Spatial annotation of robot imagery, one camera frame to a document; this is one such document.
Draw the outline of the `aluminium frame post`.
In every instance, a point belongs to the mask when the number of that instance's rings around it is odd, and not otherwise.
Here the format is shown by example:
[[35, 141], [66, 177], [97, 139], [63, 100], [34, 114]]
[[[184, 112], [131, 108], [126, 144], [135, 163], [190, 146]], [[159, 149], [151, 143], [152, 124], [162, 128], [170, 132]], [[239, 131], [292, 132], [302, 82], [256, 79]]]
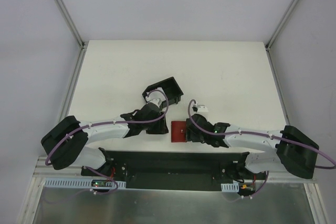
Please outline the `aluminium frame post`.
[[296, 7], [298, 6], [301, 0], [291, 0], [288, 7], [286, 8], [284, 14], [282, 15], [279, 23], [277, 24], [274, 32], [271, 34], [268, 41], [265, 43], [266, 51], [269, 51], [277, 38], [279, 37], [281, 31], [284, 29], [286, 23], [289, 21], [291, 15], [294, 13]]
[[54, 0], [55, 4], [58, 8], [58, 10], [60, 11], [67, 27], [69, 28], [72, 36], [74, 37], [76, 43], [78, 44], [78, 46], [82, 49], [85, 47], [85, 41], [82, 39], [81, 35], [79, 34], [79, 31], [64, 3], [63, 0]]

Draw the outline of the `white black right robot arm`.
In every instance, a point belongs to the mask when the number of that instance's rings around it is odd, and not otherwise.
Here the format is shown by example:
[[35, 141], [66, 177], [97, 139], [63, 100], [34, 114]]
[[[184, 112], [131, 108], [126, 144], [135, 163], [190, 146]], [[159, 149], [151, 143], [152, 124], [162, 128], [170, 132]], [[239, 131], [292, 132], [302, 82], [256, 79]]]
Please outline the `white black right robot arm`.
[[299, 178], [311, 179], [319, 149], [317, 143], [294, 126], [254, 132], [229, 123], [211, 124], [200, 114], [186, 119], [186, 140], [214, 148], [249, 149], [236, 166], [236, 173], [242, 179], [265, 171], [287, 171]]

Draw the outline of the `red leather card holder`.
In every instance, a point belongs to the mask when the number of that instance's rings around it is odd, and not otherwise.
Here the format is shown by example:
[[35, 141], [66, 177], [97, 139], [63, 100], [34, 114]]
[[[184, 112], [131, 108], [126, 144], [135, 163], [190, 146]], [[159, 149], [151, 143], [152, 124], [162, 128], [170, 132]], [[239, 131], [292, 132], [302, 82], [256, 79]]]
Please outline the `red leather card holder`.
[[186, 143], [186, 121], [171, 122], [171, 142]]

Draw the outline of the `right aluminium frame post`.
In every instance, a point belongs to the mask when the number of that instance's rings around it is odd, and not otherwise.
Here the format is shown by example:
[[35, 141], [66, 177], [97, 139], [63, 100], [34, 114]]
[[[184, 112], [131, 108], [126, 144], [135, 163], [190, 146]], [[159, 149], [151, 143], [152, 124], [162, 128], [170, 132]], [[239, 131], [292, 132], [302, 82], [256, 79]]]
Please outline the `right aluminium frame post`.
[[298, 6], [301, 0], [291, 0], [288, 7], [286, 8], [284, 14], [282, 15], [279, 23], [277, 24], [274, 32], [271, 34], [268, 41], [265, 43], [266, 51], [269, 51], [277, 38], [279, 37], [281, 31], [284, 29], [286, 23], [289, 21], [291, 15], [294, 13], [296, 7]]

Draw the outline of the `black card box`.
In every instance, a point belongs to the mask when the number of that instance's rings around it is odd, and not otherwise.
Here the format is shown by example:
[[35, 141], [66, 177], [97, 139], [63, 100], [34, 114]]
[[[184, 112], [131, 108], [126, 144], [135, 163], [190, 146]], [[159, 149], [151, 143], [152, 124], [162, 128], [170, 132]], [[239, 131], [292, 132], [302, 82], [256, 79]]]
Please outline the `black card box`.
[[[149, 95], [151, 91], [157, 89], [162, 90], [165, 93], [168, 102], [165, 100], [164, 96], [159, 92], [153, 92]], [[169, 77], [162, 81], [151, 84], [142, 92], [142, 96], [145, 101], [150, 101], [153, 98], [160, 98], [162, 101], [163, 108], [165, 108], [167, 104], [168, 105], [178, 104], [183, 94], [184, 94], [183, 91], [181, 90], [180, 86], [178, 85], [174, 77]]]

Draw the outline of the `aluminium front rail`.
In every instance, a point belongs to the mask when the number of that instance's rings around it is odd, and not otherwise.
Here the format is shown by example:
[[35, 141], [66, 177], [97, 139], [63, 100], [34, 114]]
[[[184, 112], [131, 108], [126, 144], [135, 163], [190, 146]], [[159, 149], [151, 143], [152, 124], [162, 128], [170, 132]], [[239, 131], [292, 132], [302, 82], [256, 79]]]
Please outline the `aluminium front rail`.
[[47, 177], [47, 176], [73, 176], [78, 177], [81, 175], [80, 166], [61, 166], [58, 164], [55, 165], [46, 165], [46, 157], [39, 157], [34, 169], [35, 176]]

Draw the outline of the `left aluminium frame post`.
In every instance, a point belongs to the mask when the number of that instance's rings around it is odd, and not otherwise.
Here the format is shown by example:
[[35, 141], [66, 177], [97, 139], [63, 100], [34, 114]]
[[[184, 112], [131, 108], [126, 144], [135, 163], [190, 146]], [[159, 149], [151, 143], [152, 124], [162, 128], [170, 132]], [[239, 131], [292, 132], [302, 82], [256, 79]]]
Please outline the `left aluminium frame post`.
[[63, 0], [54, 0], [55, 4], [58, 8], [58, 10], [60, 11], [67, 27], [69, 28], [72, 36], [74, 37], [76, 43], [78, 44], [78, 46], [82, 49], [85, 47], [85, 41], [82, 39], [81, 35], [79, 34], [79, 31], [64, 3]]

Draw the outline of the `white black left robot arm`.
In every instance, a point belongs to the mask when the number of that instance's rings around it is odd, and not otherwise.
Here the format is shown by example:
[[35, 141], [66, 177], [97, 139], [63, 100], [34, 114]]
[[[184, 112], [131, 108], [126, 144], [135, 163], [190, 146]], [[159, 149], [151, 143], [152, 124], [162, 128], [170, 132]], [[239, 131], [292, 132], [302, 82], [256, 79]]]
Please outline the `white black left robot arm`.
[[77, 165], [82, 168], [82, 176], [113, 177], [116, 169], [107, 150], [92, 148], [89, 144], [130, 138], [143, 131], [166, 134], [166, 113], [159, 100], [154, 99], [141, 109], [121, 114], [110, 121], [83, 123], [73, 115], [67, 116], [41, 139], [47, 154], [45, 165], [55, 170]]

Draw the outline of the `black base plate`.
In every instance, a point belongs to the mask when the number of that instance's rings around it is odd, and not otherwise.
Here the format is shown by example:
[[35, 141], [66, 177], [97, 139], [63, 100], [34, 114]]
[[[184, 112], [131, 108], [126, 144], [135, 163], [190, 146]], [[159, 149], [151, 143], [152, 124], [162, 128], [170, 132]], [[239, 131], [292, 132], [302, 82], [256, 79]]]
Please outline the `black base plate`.
[[127, 189], [219, 191], [222, 184], [264, 179], [245, 168], [247, 153], [104, 151], [97, 171]]

